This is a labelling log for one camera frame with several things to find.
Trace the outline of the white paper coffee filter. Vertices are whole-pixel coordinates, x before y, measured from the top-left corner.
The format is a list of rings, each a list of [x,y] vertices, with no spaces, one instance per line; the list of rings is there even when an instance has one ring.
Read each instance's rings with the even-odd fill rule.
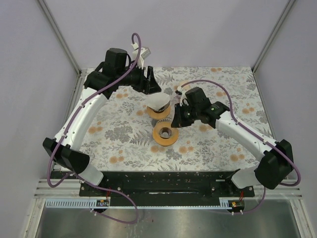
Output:
[[[146,106],[153,110],[155,103],[161,101],[170,101],[170,96],[163,92],[151,94],[146,98]]]

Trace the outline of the beige filter stack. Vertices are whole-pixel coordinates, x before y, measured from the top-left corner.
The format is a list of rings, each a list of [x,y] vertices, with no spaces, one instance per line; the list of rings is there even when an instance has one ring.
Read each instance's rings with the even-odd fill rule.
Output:
[[[183,80],[181,82],[179,82],[179,86],[183,87],[184,89],[186,89],[186,91],[188,91],[189,89],[191,89],[190,84],[187,84],[188,80]]]

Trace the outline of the clear glass dripper cone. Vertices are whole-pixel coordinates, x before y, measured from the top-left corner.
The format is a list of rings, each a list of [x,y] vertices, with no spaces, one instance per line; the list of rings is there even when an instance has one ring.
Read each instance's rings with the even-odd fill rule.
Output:
[[[170,101],[166,101],[166,102],[156,102],[154,105],[153,110],[156,113],[162,113],[163,111],[165,111],[168,107],[170,106]]]

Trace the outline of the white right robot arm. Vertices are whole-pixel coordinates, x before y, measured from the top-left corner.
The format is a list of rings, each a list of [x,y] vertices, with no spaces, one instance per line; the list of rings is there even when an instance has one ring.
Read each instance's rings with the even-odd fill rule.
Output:
[[[229,177],[231,181],[225,184],[229,195],[237,196],[244,188],[254,185],[275,189],[294,169],[291,144],[285,139],[276,141],[259,134],[233,116],[228,106],[211,103],[203,89],[195,87],[183,93],[180,102],[175,104],[171,127],[188,127],[199,120],[236,140],[258,160],[258,165],[239,169]]]

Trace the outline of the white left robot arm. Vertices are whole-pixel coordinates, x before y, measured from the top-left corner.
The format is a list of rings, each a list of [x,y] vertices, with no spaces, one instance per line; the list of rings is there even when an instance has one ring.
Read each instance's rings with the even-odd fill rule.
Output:
[[[54,138],[45,138],[43,147],[50,156],[47,179],[51,177],[52,165],[57,163],[77,174],[90,185],[97,196],[107,191],[103,173],[90,163],[90,157],[80,148],[83,138],[97,112],[120,86],[131,86],[145,95],[161,92],[155,80],[153,67],[144,67],[144,60],[150,55],[147,47],[133,45],[129,56],[125,50],[110,48],[106,57],[84,83],[80,99],[62,129]]]

